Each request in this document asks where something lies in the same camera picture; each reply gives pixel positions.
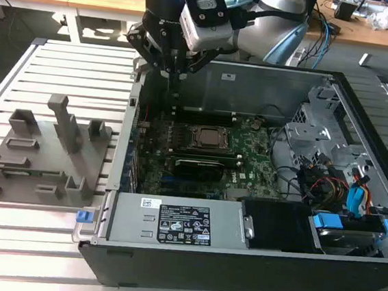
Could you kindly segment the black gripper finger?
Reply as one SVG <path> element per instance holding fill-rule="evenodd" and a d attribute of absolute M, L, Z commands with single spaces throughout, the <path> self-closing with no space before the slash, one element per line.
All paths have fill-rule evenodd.
<path fill-rule="evenodd" d="M 177 72 L 172 48 L 172 32 L 167 25 L 158 25 L 147 31 L 143 23 L 136 23 L 127 32 L 129 44 L 167 79 L 168 90 L 176 92 Z"/>
<path fill-rule="evenodd" d="M 186 78 L 188 73 L 195 73 L 208 65 L 217 55 L 220 54 L 219 49 L 204 50 L 196 53 L 192 53 L 183 48 L 179 50 L 179 59 L 177 66 L 177 80 L 175 93 L 179 94 L 181 81 Z"/>

